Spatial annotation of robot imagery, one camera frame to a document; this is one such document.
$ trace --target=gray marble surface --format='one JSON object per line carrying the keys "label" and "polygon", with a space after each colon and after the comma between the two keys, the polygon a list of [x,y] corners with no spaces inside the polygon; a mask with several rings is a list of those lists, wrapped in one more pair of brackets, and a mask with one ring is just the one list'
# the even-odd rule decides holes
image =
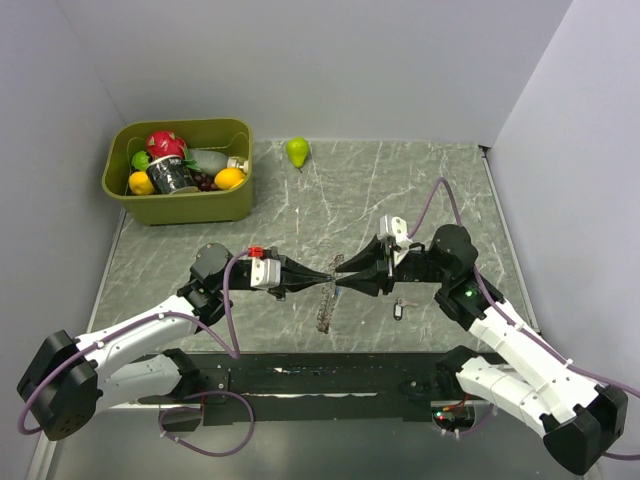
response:
{"label": "gray marble surface", "polygon": [[[284,143],[254,146],[256,205],[235,223],[145,227],[125,219],[93,330],[114,325],[160,303],[188,279],[196,251],[220,242],[237,252],[248,245],[277,245],[282,254],[328,271],[337,254],[350,258],[375,234],[378,219],[399,215],[411,226],[433,182],[446,176],[462,220],[480,252],[483,275],[528,319],[481,152],[475,145],[425,142],[311,142],[302,173],[289,162]],[[436,195],[416,239],[428,243],[454,218],[446,193]],[[244,351],[435,351],[462,344],[483,346],[447,319],[433,299],[435,285],[396,285],[390,296],[368,297],[341,289],[328,334],[316,330],[322,286],[277,302],[262,292],[233,292],[234,320]],[[395,321],[393,302],[418,303]],[[228,339],[226,323],[215,326]],[[186,351],[220,350],[205,333],[176,342]]]}

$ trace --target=yellow lemon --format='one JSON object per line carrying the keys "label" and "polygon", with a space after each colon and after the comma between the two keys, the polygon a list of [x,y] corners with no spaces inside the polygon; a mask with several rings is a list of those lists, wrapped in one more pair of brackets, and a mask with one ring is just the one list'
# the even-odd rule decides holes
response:
{"label": "yellow lemon", "polygon": [[225,168],[216,175],[214,182],[220,190],[230,190],[240,185],[245,177],[239,168]]}
{"label": "yellow lemon", "polygon": [[129,177],[129,188],[136,195],[152,195],[155,193],[149,175],[145,172],[135,172]]}

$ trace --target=plastic bin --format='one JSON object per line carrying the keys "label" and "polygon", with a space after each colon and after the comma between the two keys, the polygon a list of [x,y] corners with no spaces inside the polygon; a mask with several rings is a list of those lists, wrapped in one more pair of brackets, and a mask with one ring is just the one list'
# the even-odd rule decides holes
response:
{"label": "plastic bin", "polygon": [[[245,180],[231,190],[175,195],[135,196],[128,189],[131,157],[145,150],[147,137],[172,130],[189,148],[220,151],[249,162]],[[253,205],[253,140],[249,126],[233,118],[140,122],[123,128],[114,138],[102,176],[102,188],[144,225],[241,220]]]}

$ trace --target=dark grapes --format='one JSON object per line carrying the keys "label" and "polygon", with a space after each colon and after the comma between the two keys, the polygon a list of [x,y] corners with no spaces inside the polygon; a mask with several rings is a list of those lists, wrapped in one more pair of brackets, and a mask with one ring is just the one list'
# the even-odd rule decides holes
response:
{"label": "dark grapes", "polygon": [[196,186],[201,192],[213,192],[218,190],[216,184],[213,183],[213,179],[205,173],[198,172],[194,174],[193,181],[196,182]]}

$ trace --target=small metal key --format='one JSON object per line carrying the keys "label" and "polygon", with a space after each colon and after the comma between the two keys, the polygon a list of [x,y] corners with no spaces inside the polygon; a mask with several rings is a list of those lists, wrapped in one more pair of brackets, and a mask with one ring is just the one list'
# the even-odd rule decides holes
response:
{"label": "small metal key", "polygon": [[393,318],[396,320],[402,320],[402,314],[404,312],[404,307],[417,307],[417,303],[409,302],[404,298],[399,298],[396,300],[396,303],[393,304]]}
{"label": "small metal key", "polygon": [[396,303],[401,306],[401,307],[417,307],[418,304],[417,303],[413,303],[410,302],[409,300],[406,300],[404,298],[399,298],[398,300],[396,300]]}

